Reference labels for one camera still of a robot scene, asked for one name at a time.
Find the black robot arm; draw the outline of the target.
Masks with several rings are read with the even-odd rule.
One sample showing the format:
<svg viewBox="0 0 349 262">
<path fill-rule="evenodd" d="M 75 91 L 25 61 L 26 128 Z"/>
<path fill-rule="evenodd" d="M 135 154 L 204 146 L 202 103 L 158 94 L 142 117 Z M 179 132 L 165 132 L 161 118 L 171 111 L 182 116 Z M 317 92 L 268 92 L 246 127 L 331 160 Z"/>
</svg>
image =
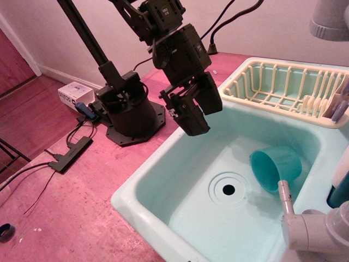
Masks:
<svg viewBox="0 0 349 262">
<path fill-rule="evenodd" d="M 72 1 L 59 5 L 99 66 L 105 87 L 97 93 L 114 129 L 125 136 L 137 136 L 155 123 L 155 110 L 148 100 L 148 88 L 138 73 L 119 74 L 106 57 Z M 170 85 L 162 90 L 168 112 L 190 136 L 209 131 L 205 120 L 222 110 L 222 101 L 207 67 L 209 55 L 193 25 L 183 25 L 180 1 L 144 1 L 138 8 L 132 1 L 114 1 L 122 18 L 148 46 L 152 61 L 166 75 Z"/>
</svg>

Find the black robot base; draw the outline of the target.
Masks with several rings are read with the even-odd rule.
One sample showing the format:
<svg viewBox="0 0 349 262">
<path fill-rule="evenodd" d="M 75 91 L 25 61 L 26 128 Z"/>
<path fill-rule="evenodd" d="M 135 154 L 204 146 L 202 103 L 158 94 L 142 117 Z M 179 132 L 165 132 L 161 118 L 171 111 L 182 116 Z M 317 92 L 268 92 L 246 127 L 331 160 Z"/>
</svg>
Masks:
<svg viewBox="0 0 349 262">
<path fill-rule="evenodd" d="M 122 76 L 125 90 L 116 94 L 106 85 L 95 93 L 96 101 L 88 106 L 107 126 L 106 136 L 121 147 L 140 144 L 153 137 L 166 123 L 165 108 L 148 99 L 148 87 L 138 73 Z"/>
</svg>

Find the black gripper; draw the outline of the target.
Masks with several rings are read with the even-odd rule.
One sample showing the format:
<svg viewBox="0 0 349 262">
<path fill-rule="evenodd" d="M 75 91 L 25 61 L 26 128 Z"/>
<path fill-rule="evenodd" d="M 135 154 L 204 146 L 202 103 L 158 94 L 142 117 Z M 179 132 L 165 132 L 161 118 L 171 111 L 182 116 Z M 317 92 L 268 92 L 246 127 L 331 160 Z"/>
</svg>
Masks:
<svg viewBox="0 0 349 262">
<path fill-rule="evenodd" d="M 210 127 L 203 113 L 210 115 L 221 111 L 222 101 L 214 79 L 205 71 L 212 62 L 195 27 L 189 23 L 158 41 L 152 41 L 148 51 L 152 54 L 154 66 L 164 72 L 171 85 L 182 85 L 199 77 L 198 82 L 191 84 L 186 91 L 168 94 L 162 90 L 159 97 L 187 135 L 207 133 Z"/>
</svg>

